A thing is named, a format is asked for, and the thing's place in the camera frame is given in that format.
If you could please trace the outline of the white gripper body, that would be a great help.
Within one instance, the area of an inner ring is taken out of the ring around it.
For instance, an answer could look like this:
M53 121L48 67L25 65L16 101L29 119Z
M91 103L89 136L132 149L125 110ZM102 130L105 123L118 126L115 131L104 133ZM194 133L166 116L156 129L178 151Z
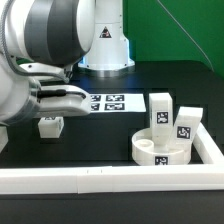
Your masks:
M36 118L86 116L91 112L90 94L73 85L42 86L37 98Z

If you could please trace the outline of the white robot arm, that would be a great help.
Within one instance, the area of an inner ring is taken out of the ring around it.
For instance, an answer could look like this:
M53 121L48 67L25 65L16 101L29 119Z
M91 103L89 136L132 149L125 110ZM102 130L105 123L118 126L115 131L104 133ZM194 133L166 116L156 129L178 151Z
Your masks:
M69 83L74 65L134 66L123 0L0 0L0 125L89 114L90 95Z

